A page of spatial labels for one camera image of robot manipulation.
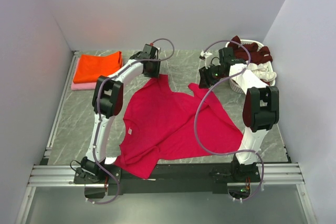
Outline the crimson pink t shirt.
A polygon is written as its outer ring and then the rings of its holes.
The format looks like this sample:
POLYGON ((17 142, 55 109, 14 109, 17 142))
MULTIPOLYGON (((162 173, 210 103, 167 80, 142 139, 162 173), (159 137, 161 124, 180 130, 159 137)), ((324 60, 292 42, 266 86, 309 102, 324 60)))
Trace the crimson pink t shirt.
POLYGON ((243 135, 217 96, 210 93, 201 103, 207 90, 195 83, 188 88, 193 95, 173 92, 168 76, 162 74, 132 96, 123 117, 125 137, 115 161, 117 166, 147 179, 161 159, 207 156, 196 141, 194 121, 207 149, 216 153, 239 149, 243 135))

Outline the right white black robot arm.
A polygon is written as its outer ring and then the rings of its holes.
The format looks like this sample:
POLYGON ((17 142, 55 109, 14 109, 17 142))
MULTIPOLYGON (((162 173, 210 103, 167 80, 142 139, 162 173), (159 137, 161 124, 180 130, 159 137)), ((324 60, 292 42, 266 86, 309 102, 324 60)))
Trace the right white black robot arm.
POLYGON ((200 88, 213 90, 219 83, 233 80, 245 94, 242 112, 245 130, 242 142, 237 151, 232 152, 230 175, 235 181, 241 182, 258 171, 257 161, 261 144, 279 121, 279 90, 261 81, 250 69, 250 63, 228 54, 223 48, 219 54, 219 64, 214 65, 214 55, 202 51, 200 58, 205 66, 199 69, 201 76, 200 88))

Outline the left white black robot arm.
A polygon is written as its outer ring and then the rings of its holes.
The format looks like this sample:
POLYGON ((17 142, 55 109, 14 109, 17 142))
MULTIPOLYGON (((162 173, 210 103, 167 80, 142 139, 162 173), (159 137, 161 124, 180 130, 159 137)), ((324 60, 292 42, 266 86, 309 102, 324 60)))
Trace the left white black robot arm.
POLYGON ((92 98, 95 113, 94 127, 88 150, 75 171, 75 183, 102 183, 108 180, 106 172, 107 141, 112 123, 123 106, 124 86, 144 74, 157 77, 160 71, 160 49, 153 43, 135 53, 116 73, 100 76, 92 98))

